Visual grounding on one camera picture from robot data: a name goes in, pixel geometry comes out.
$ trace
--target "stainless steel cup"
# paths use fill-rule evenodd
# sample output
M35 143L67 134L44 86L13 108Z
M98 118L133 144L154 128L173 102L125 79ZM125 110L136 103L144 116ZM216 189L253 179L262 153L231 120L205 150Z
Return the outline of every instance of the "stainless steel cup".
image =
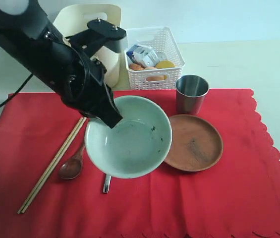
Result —
M208 82L196 75L185 75L176 81L175 88L177 112L198 114L209 91Z

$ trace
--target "black robotic arm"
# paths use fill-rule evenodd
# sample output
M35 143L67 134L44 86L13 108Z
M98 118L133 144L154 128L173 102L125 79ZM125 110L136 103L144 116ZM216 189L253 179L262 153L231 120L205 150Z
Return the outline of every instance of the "black robotic arm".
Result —
M106 68L91 57L102 46L119 53L126 31L95 19L88 30L65 38L37 0L0 0L0 47L86 117L109 127L121 119L104 82Z

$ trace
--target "bowl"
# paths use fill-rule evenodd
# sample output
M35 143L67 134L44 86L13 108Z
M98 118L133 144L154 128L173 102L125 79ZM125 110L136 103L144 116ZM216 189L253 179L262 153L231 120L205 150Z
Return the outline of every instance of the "bowl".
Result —
M149 99L122 96L114 100L123 119L110 129L90 119L85 145L90 160L105 174L136 178L156 169L167 156L172 130L165 112Z

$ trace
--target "table surface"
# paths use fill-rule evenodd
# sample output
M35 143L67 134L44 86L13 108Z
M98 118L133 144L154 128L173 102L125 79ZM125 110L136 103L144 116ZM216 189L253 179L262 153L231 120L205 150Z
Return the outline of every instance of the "table surface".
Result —
M208 80L211 88L251 88L257 112L280 150L280 40L180 44L186 66L183 74ZM0 102L14 92L29 72L0 50ZM120 81L114 90L128 90L128 76L121 60ZM33 78L23 92L51 92Z

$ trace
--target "wooden plate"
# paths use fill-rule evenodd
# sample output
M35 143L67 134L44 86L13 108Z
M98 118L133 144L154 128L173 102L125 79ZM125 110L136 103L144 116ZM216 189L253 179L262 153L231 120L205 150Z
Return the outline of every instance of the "wooden plate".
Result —
M173 130L165 162L183 171L206 170L220 159L224 144L219 132L207 121L191 115L169 118Z

